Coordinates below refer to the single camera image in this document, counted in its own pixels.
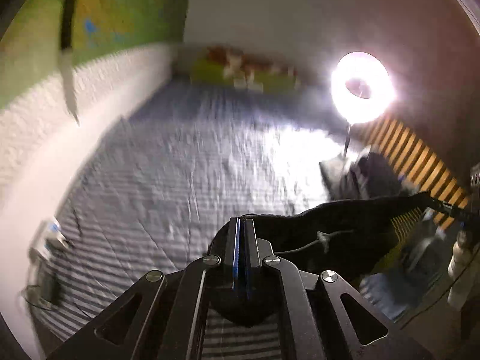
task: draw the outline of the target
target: wall mural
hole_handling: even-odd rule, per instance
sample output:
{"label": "wall mural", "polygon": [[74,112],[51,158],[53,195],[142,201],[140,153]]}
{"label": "wall mural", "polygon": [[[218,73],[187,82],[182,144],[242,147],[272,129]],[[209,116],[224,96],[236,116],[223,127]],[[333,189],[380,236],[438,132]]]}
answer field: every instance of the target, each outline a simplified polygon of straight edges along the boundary
{"label": "wall mural", "polygon": [[[74,65],[151,42],[181,42],[188,0],[76,0]],[[58,70],[63,0],[27,0],[0,40],[0,108]]]}
{"label": "wall mural", "polygon": [[180,42],[188,0],[77,0],[73,62],[150,42]]}

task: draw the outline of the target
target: black cable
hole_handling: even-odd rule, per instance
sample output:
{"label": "black cable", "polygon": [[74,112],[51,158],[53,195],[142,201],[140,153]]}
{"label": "black cable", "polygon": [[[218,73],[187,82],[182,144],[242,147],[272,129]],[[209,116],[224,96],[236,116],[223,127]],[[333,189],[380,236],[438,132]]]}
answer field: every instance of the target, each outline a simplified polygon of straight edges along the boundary
{"label": "black cable", "polygon": [[71,48],[71,36],[73,17],[75,12],[76,0],[64,0],[63,1],[63,14],[61,18],[60,27],[60,49],[66,50]]}
{"label": "black cable", "polygon": [[[71,259],[70,257],[67,257],[67,260],[70,262],[70,281],[73,281],[74,279],[74,273],[73,273],[73,264],[71,263]],[[91,321],[93,319],[93,317],[91,317],[90,315],[88,315],[85,311],[82,310],[82,308],[77,304],[77,302],[75,302],[75,299],[73,296],[70,296],[70,300],[71,302],[73,303],[73,305],[85,316],[88,318],[89,321]]]}
{"label": "black cable", "polygon": [[475,258],[477,257],[477,254],[479,253],[480,251],[480,247],[477,249],[477,251],[475,252],[475,254],[472,256],[472,259],[469,261],[469,263],[466,265],[465,268],[463,268],[462,272],[460,272],[460,274],[458,275],[458,277],[453,281],[452,284],[450,284],[447,289],[440,295],[440,297],[438,297],[437,300],[435,300],[435,302],[433,302],[431,305],[429,305],[426,309],[424,310],[421,310],[419,312],[417,312],[414,316],[412,316],[411,318],[409,318],[408,321],[406,321],[402,327],[400,327],[400,330],[402,330],[405,326],[407,326],[410,322],[412,322],[415,318],[417,318],[419,315],[423,314],[424,312],[427,312],[428,310],[430,310],[433,306],[435,306],[438,302],[440,302],[440,300],[442,300],[442,298],[446,295],[446,293],[448,291],[451,290],[451,288],[455,285],[455,283],[462,277],[462,275],[465,273],[465,271],[470,268],[471,264],[473,263],[473,261],[475,260]]}
{"label": "black cable", "polygon": [[23,298],[23,300],[29,304],[30,306],[32,307],[36,307],[37,309],[40,309],[40,310],[44,310],[44,311],[51,311],[50,309],[47,309],[46,307],[42,307],[38,304],[35,304],[33,302],[31,302],[30,300],[27,299],[27,297],[25,296],[25,292],[27,290],[29,290],[30,288],[34,288],[34,287],[40,287],[40,285],[38,284],[32,284],[32,285],[28,285],[26,286],[23,290],[20,291],[20,296]]}
{"label": "black cable", "polygon": [[71,203],[71,200],[70,200],[70,208],[71,208],[71,212],[73,212],[73,218],[75,219],[75,225],[77,225],[78,236],[80,237],[80,239],[82,239],[83,238],[83,231],[82,231],[82,228],[80,227],[80,218],[78,217],[77,210],[75,210],[75,207]]}
{"label": "black cable", "polygon": [[[328,236],[327,242],[330,242],[330,240],[331,240],[333,237],[335,237],[335,236],[337,236],[337,235],[339,235],[339,234],[345,234],[345,233],[353,233],[353,230],[339,230],[339,231],[334,231],[333,233],[330,233],[330,234],[328,234],[328,233],[323,233],[323,234],[325,234],[326,236]],[[306,245],[304,245],[304,246],[302,246],[302,247],[299,247],[299,248],[297,248],[297,249],[285,250],[285,251],[276,251],[276,252],[274,252],[274,254],[281,256],[282,254],[296,253],[296,252],[299,252],[299,251],[303,251],[303,250],[305,250],[305,249],[307,249],[307,248],[309,248],[309,247],[311,247],[311,246],[313,246],[313,245],[315,245],[315,244],[323,243],[323,242],[324,242],[324,240],[322,240],[322,239],[316,239],[315,241],[310,242],[310,243],[308,243],[308,244],[306,244]]]}
{"label": "black cable", "polygon": [[298,249],[285,250],[285,251],[276,251],[274,254],[275,254],[275,255],[278,255],[278,256],[281,256],[282,254],[296,253],[296,252],[298,252],[298,251],[303,251],[303,250],[305,250],[305,249],[307,249],[307,248],[309,248],[309,247],[311,247],[311,246],[313,246],[313,245],[315,245],[315,244],[318,244],[319,242],[320,242],[320,240],[319,240],[319,239],[316,239],[315,241],[310,242],[309,244],[306,244],[306,245],[304,245],[304,246],[302,246],[302,247],[299,247]]}

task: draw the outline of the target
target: bed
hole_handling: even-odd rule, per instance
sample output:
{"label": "bed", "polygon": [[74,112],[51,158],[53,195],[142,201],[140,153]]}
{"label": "bed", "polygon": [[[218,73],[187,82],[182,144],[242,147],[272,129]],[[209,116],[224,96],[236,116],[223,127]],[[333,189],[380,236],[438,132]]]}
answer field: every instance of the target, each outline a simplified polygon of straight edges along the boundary
{"label": "bed", "polygon": [[[231,216],[327,201],[318,163],[342,151],[345,129],[317,88],[273,96],[172,80],[78,176],[58,213],[73,247],[50,263],[61,303],[35,316],[66,340],[147,271],[201,257]],[[210,310],[203,358],[280,358],[277,325],[246,329]]]}

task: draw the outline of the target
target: black cloth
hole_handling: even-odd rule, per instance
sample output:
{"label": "black cloth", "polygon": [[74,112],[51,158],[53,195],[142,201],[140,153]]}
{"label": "black cloth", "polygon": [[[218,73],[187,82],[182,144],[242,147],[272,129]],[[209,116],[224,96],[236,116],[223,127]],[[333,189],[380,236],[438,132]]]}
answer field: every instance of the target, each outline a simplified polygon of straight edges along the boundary
{"label": "black cloth", "polygon": [[[318,233],[352,230],[332,238],[328,250],[323,244],[284,255],[297,268],[311,273],[331,269],[352,281],[369,273],[398,242],[390,219],[416,207],[425,208],[425,192],[407,197],[328,202],[298,215],[255,215],[252,218],[258,238],[272,243],[275,251],[300,248],[318,239]],[[224,256],[228,231],[225,224],[214,237],[209,253]]]}
{"label": "black cloth", "polygon": [[342,156],[322,161],[319,165],[332,200],[397,196],[402,191],[402,183],[387,160],[370,148],[363,151],[348,169]]}

